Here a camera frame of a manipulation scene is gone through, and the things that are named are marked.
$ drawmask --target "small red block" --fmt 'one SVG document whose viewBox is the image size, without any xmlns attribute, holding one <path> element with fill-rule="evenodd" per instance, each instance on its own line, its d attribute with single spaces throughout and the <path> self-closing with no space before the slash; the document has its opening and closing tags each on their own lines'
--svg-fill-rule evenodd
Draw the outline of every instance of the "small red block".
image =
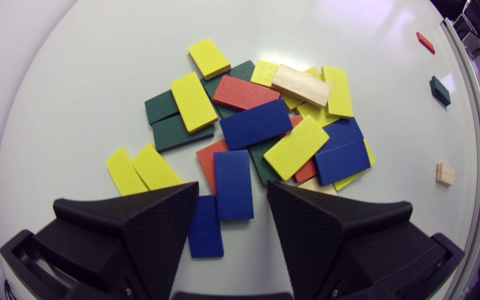
<svg viewBox="0 0 480 300">
<path fill-rule="evenodd" d="M 231 76 L 223 76 L 217 85 L 212 101 L 240 110 L 249 110 L 278 99 L 279 96 L 278 91 L 270 88 Z"/>
<path fill-rule="evenodd" d="M 425 48 L 429 49 L 431 53 L 434 54 L 436 52 L 433 44 L 431 44 L 431 42 L 429 42 L 429 40 L 427 40 L 425 36 L 423 36 L 419 32 L 416 32 L 416 36 L 418 37 L 417 40 L 419 40 L 419 42 L 422 43 L 425 46 Z"/>
<path fill-rule="evenodd" d="M 208 185 L 210 186 L 213 194 L 216 196 L 216 177 L 214 171 L 214 154 L 215 152 L 227 152 L 229 148 L 227 148 L 227 144 L 225 140 L 219 140 L 212 145 L 209 145 L 198 152 L 196 152 L 197 159 L 200 161 L 201 168 L 203 169 L 203 173 L 205 173 L 205 177 L 208 181 Z"/>
</svg>

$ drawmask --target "white table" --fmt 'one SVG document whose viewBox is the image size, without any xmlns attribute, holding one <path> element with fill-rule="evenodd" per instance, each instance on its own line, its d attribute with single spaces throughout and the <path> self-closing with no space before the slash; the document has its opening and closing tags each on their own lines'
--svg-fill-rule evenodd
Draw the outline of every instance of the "white table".
<svg viewBox="0 0 480 300">
<path fill-rule="evenodd" d="M 208 37 L 233 66 L 265 59 L 300 70 L 346 69 L 355 116 L 377 164 L 339 195 L 409 201 L 411 222 L 464 249 L 480 157 L 470 95 L 441 22 L 426 0 L 80 0 L 42 46 L 7 121 L 0 149 L 0 246 L 21 229 L 37 232 L 51 222 L 54 199 L 119 195 L 105 160 L 119 146 L 135 155 L 153 143 L 143 102 L 196 70 L 187 46 Z M 435 55 L 417 41 L 416 31 L 434 44 Z M 431 95 L 433 75 L 451 93 L 447 108 Z M 212 140 L 164 153 L 185 182 L 200 181 L 201 194 L 210 189 L 195 152 L 223 138 L 215 129 Z M 435 182 L 438 162 L 454 167 L 454 186 Z M 252 164 L 251 173 L 255 219 L 221 224 L 222 259 L 192 260 L 185 245 L 172 294 L 292 292 Z M 32 298 L 4 265 L 18 297 Z"/>
</svg>

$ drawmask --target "small green block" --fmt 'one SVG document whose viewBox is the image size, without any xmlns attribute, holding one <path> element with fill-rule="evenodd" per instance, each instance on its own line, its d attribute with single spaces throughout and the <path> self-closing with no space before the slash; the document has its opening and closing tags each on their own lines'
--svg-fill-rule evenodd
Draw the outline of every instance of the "small green block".
<svg viewBox="0 0 480 300">
<path fill-rule="evenodd" d="M 177 148 L 182 145 L 190 144 L 204 138 L 214 136 L 213 126 L 207 126 L 203 129 L 190 134 L 185 127 L 181 115 L 172 116 L 165 120 L 153 124 L 153 136 L 155 138 L 155 148 L 158 152 Z"/>
<path fill-rule="evenodd" d="M 279 175 L 273 171 L 272 167 L 264 160 L 263 157 L 264 154 L 270 150 L 270 148 L 279 142 L 279 140 L 280 139 L 278 137 L 272 137 L 249 146 L 251 159 L 255 164 L 255 168 L 259 174 L 260 182 L 263 186 L 266 186 L 269 181 L 280 181 Z"/>
<path fill-rule="evenodd" d="M 254 69 L 255 64 L 251 60 L 248 60 L 229 70 L 229 76 L 250 81 Z"/>
<path fill-rule="evenodd" d="M 169 90 L 145 102 L 149 125 L 179 113 L 172 91 Z"/>
</svg>

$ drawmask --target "yellow block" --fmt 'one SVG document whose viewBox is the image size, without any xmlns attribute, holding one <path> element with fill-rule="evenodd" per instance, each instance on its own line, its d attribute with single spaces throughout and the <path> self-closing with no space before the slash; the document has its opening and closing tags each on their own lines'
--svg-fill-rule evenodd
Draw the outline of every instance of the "yellow block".
<svg viewBox="0 0 480 300">
<path fill-rule="evenodd" d="M 321 127 L 325 127 L 340 119 L 339 116 L 327 116 L 325 108 L 321 108 L 310 103 L 303 103 L 295 108 L 295 112 L 300 114 L 302 118 L 310 115 Z"/>
<path fill-rule="evenodd" d="M 251 82 L 272 87 L 273 77 L 277 72 L 279 65 L 262 59 L 257 60 L 253 74 L 251 75 Z"/>
<path fill-rule="evenodd" d="M 189 133 L 218 120 L 218 115 L 195 72 L 175 80 L 170 83 L 170 87 Z"/>
<path fill-rule="evenodd" d="M 110 176 L 120 195 L 127 196 L 148 191 L 147 186 L 145 186 L 131 165 L 131 158 L 125 148 L 120 147 L 116 150 L 106 163 Z"/>
<path fill-rule="evenodd" d="M 327 114 L 352 118 L 353 107 L 345 70 L 322 66 L 322 80 L 331 86 L 327 101 Z"/>
<path fill-rule="evenodd" d="M 132 163 L 150 190 L 158 190 L 159 188 L 183 183 L 151 144 L 146 144 Z"/>
<path fill-rule="evenodd" d="M 373 156 L 370 145 L 368 144 L 368 141 L 366 141 L 366 139 L 364 139 L 364 146 L 366 146 L 366 152 L 368 153 L 368 159 L 370 159 L 370 165 L 371 166 L 375 165 L 375 162 L 377 162 L 377 161 L 375 160 L 375 157 Z M 351 175 L 347 178 L 344 178 L 342 180 L 339 180 L 339 181 L 335 182 L 334 185 L 335 185 L 336 190 L 341 190 L 342 188 L 344 188 L 345 186 L 350 184 L 353 180 L 355 180 L 358 176 L 362 175 L 362 173 L 364 173 L 366 171 L 367 170 L 364 170 L 362 172 L 356 173 L 354 175 Z"/>
<path fill-rule="evenodd" d="M 231 69 L 227 58 L 221 54 L 210 38 L 189 46 L 188 52 L 206 80 Z"/>
<path fill-rule="evenodd" d="M 328 184 L 326 186 L 320 186 L 318 183 L 318 178 L 314 177 L 311 178 L 299 186 L 298 188 L 304 188 L 305 190 L 313 190 L 314 192 L 320 192 L 328 195 L 337 195 L 337 191 L 335 190 L 335 187 L 332 184 Z"/>
<path fill-rule="evenodd" d="M 311 116 L 307 116 L 270 148 L 264 154 L 264 159 L 282 180 L 288 180 L 328 139 L 322 127 Z"/>
</svg>

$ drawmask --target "rectangular block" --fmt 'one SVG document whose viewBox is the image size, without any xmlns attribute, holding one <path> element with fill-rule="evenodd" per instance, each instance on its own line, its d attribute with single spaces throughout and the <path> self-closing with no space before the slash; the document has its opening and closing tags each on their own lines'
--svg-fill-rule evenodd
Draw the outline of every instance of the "rectangular block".
<svg viewBox="0 0 480 300">
<path fill-rule="evenodd" d="M 253 74 L 251 75 L 251 82 L 272 87 L 272 80 L 279 65 L 262 59 L 257 60 Z"/>
<path fill-rule="evenodd" d="M 132 165 L 150 190 L 183 184 L 181 178 L 151 144 L 144 146 L 133 159 Z"/>
<path fill-rule="evenodd" d="M 322 79 L 331 86 L 326 113 L 343 118 L 352 118 L 353 106 L 345 70 L 322 66 Z"/>
<path fill-rule="evenodd" d="M 212 125 L 195 133 L 189 133 L 183 123 L 183 118 L 179 115 L 166 118 L 153 124 L 155 149 L 158 152 L 177 148 L 213 136 L 214 128 Z"/>
<path fill-rule="evenodd" d="M 189 46 L 188 52 L 206 80 L 231 69 L 227 58 L 209 38 Z"/>
<path fill-rule="evenodd" d="M 272 166 L 268 165 L 263 157 L 277 142 L 279 142 L 279 138 L 272 137 L 249 146 L 249 154 L 251 154 L 251 159 L 253 160 L 255 169 L 257 169 L 260 183 L 263 186 L 267 186 L 270 181 L 280 181 L 279 175 L 273 171 Z"/>
<path fill-rule="evenodd" d="M 314 156 L 320 185 L 328 185 L 370 167 L 363 141 L 320 152 Z"/>
<path fill-rule="evenodd" d="M 238 150 L 214 154 L 219 220 L 245 220 L 254 216 L 247 152 Z"/>
<path fill-rule="evenodd" d="M 144 104 L 149 125 L 179 113 L 171 90 L 147 100 Z"/>
<path fill-rule="evenodd" d="M 230 150 L 244 148 L 292 129 L 282 99 L 221 119 L 220 125 Z"/>
<path fill-rule="evenodd" d="M 355 118 L 341 118 L 323 129 L 331 138 L 323 145 L 319 152 L 338 148 L 339 146 L 364 139 Z"/>
<path fill-rule="evenodd" d="M 307 116 L 264 154 L 264 159 L 282 178 L 288 180 L 318 151 L 329 136 Z"/>
<path fill-rule="evenodd" d="M 195 133 L 218 120 L 218 116 L 195 72 L 170 84 L 186 130 Z"/>
<path fill-rule="evenodd" d="M 200 196 L 188 230 L 192 258 L 222 258 L 220 222 L 213 195 Z"/>
<path fill-rule="evenodd" d="M 196 152 L 197 160 L 200 162 L 201 169 L 205 174 L 208 185 L 210 186 L 212 193 L 216 195 L 216 177 L 214 173 L 214 154 L 216 152 L 229 151 L 225 140 L 219 140 L 214 144 L 207 146 L 198 152 Z"/>
<path fill-rule="evenodd" d="M 272 87 L 282 93 L 325 108 L 331 86 L 305 72 L 280 65 L 272 81 Z"/>
<path fill-rule="evenodd" d="M 248 60 L 229 70 L 229 76 L 250 81 L 254 69 L 255 64 L 251 60 Z"/>
<path fill-rule="evenodd" d="M 118 150 L 107 159 L 106 164 L 108 172 L 120 195 L 127 196 L 149 190 L 133 168 L 131 158 L 125 148 L 118 148 Z"/>
</svg>

